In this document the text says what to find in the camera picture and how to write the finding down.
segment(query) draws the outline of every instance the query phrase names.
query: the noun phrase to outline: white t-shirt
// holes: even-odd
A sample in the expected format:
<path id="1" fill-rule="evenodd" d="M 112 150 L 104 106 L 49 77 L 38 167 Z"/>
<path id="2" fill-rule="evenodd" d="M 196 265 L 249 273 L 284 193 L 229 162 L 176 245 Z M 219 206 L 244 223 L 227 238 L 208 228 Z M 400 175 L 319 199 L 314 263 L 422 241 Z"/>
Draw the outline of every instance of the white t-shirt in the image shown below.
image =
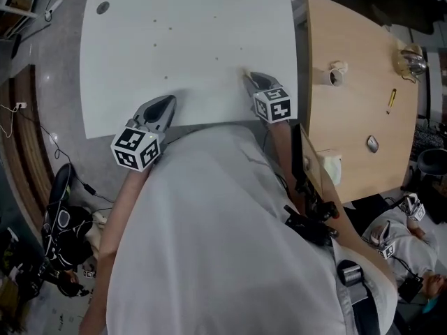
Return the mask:
<path id="1" fill-rule="evenodd" d="M 335 262 L 284 225 L 293 207 L 253 135 L 220 126 L 171 144 L 125 229 L 110 279 L 108 333 L 346 334 Z M 379 312 L 397 293 L 361 265 Z"/>
<path id="2" fill-rule="evenodd" d="M 423 240 L 413 236 L 406 227 L 406 214 L 399 207 L 384 212 L 376 218 L 363 233 L 363 237 L 369 240 L 371 231 L 390 221 L 389 242 L 396 241 L 394 256 L 405 261 L 414 274 L 422 276 L 426 271 L 434 271 L 438 259 L 439 246 L 433 232 L 427 232 Z M 405 267 L 396 259 L 388 258 L 398 285 L 402 284 L 410 276 Z"/>

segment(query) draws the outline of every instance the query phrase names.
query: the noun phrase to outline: black chair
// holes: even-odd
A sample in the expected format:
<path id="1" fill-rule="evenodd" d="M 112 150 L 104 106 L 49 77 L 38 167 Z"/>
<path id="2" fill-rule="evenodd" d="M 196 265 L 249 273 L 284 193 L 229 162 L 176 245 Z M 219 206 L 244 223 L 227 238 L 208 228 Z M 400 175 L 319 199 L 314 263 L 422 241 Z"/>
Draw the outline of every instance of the black chair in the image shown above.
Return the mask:
<path id="1" fill-rule="evenodd" d="M 444 20 L 437 0 L 332 0 L 379 25 L 399 24 L 433 34 L 433 22 Z"/>

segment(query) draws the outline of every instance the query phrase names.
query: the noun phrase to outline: yellow marker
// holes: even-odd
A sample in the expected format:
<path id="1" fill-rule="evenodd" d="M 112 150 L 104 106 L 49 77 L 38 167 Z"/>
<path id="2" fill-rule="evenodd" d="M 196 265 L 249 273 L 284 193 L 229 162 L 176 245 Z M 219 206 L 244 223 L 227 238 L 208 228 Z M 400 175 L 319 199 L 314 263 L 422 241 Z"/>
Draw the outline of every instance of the yellow marker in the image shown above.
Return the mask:
<path id="1" fill-rule="evenodd" d="M 388 104 L 388 107 L 392 107 L 393 106 L 395 98 L 396 98 L 396 88 L 394 88 L 393 92 L 391 92 L 391 98 L 390 98 L 390 102 Z"/>

